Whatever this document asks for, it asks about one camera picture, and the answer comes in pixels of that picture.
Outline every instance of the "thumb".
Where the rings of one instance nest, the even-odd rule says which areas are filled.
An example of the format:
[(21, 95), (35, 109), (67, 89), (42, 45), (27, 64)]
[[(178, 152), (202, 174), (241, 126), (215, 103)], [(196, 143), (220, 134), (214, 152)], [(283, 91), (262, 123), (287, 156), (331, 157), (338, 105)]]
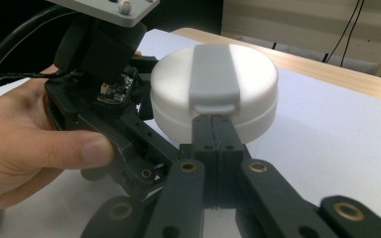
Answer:
[(109, 164), (114, 156), (109, 140), (96, 132), (41, 131), (37, 137), (30, 134), (30, 140), (38, 146), (24, 159), (36, 168), (90, 169)]

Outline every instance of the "gray tab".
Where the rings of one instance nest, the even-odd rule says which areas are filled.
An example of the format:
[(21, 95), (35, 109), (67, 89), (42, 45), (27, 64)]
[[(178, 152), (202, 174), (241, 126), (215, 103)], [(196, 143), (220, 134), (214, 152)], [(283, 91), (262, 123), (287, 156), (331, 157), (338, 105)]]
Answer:
[(190, 108), (200, 114), (231, 113), (240, 102), (240, 88), (229, 45), (194, 48), (190, 75)]

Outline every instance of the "white table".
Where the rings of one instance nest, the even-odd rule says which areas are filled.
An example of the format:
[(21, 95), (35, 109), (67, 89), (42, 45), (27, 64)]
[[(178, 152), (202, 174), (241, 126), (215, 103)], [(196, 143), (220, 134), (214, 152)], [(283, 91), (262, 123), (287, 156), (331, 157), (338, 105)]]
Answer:
[[(194, 44), (154, 30), (139, 50), (160, 59)], [(277, 116), (267, 133), (248, 144), (252, 157), (272, 163), (314, 204), (341, 194), (381, 216), (381, 99), (287, 69), (279, 72)], [(87, 181), (79, 171), (66, 171), (0, 212), (0, 237), (78, 237), (96, 209), (122, 192), (110, 178)], [(206, 211), (204, 237), (239, 237), (233, 211)]]

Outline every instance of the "power cord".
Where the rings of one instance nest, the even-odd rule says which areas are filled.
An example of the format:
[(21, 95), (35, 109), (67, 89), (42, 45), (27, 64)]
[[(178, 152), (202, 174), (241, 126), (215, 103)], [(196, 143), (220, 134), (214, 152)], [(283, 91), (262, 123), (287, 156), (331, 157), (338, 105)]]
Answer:
[[(76, 13), (68, 8), (55, 5), (50, 7), (37, 15), (33, 16), (27, 22), (19, 26), (10, 35), (8, 35), (0, 43), (0, 63), (8, 56), (20, 43), (22, 43), (27, 37), (34, 33), (37, 29), (41, 28), (45, 24), (63, 16)], [(9, 72), (0, 74), (0, 80), (4, 78), (23, 78), (23, 77), (44, 77), (50, 78), (60, 74), (45, 74), (45, 73), (18, 73)]]
[(361, 2), (360, 9), (358, 9), (357, 17), (355, 18), (354, 24), (352, 25), (351, 31), (349, 32), (348, 39), (347, 39), (347, 44), (345, 45), (345, 50), (344, 50), (344, 54), (342, 55), (342, 60), (341, 60), (340, 67), (342, 67), (342, 65), (344, 63), (345, 54), (347, 53), (347, 50), (348, 50), (349, 40), (351, 39), (351, 35), (352, 35), (352, 32), (354, 31), (354, 27), (357, 24), (358, 18), (360, 17), (360, 13), (361, 13), (361, 10), (363, 9), (364, 1), (365, 0), (363, 0)]
[(355, 25), (357, 24), (357, 20), (358, 20), (358, 18), (359, 18), (359, 16), (360, 16), (361, 10), (362, 10), (362, 8), (363, 8), (364, 1), (365, 1), (365, 0), (363, 0), (363, 1), (361, 2), (361, 5), (360, 5), (360, 0), (357, 0), (357, 3), (356, 3), (355, 8), (354, 8), (354, 11), (352, 12), (351, 17), (349, 18), (348, 23), (347, 23), (347, 25), (345, 26), (345, 29), (344, 29), (344, 31), (342, 32), (341, 37), (340, 37), (339, 40), (338, 40), (338, 43), (336, 43), (336, 45), (335, 45), (335, 47), (333, 48), (332, 52), (330, 53), (329, 57), (328, 57), (327, 60), (325, 61), (326, 63), (329, 62), (330, 58), (333, 56), (333, 53), (336, 51), (336, 49), (338, 48), (339, 44), (341, 43), (342, 38), (344, 37), (344, 35), (345, 35), (345, 33), (346, 33), (347, 29), (348, 29), (348, 26), (350, 25), (350, 23), (351, 23), (351, 21), (352, 21), (354, 15), (355, 15), (355, 12), (357, 12), (357, 8), (358, 8), (358, 6), (360, 5), (360, 8), (359, 8), (359, 10), (358, 10), (358, 14), (357, 14), (357, 16), (356, 16), (356, 19), (355, 19), (355, 21), (354, 21), (354, 24), (352, 25), (352, 27), (351, 27), (351, 31), (350, 31), (350, 33), (349, 33), (349, 36), (348, 36), (348, 39), (347, 39), (347, 44), (345, 45), (345, 51), (344, 51), (344, 54), (343, 54), (343, 56), (342, 56), (342, 60), (341, 60), (341, 64), (340, 64), (340, 66), (342, 67), (342, 64), (343, 64), (343, 61), (344, 61), (344, 58), (345, 58), (345, 54), (346, 54), (346, 51), (347, 51), (347, 49), (348, 49), (349, 41), (350, 41), (352, 32), (353, 32), (353, 30), (354, 30), (354, 27), (355, 27)]

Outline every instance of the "finger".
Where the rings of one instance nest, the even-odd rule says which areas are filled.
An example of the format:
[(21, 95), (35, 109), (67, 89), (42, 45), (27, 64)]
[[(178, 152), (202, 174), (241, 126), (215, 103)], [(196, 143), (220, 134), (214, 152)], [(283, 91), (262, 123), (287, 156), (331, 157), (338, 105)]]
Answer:
[(15, 136), (14, 139), (25, 139), (22, 142), (24, 146), (17, 152), (24, 170), (41, 167), (90, 169), (105, 166), (113, 159), (111, 143), (100, 133), (26, 129), (22, 132), (23, 136)]
[(54, 64), (52, 64), (48, 68), (44, 69), (42, 73), (53, 73), (56, 71), (58, 71), (58, 68)]

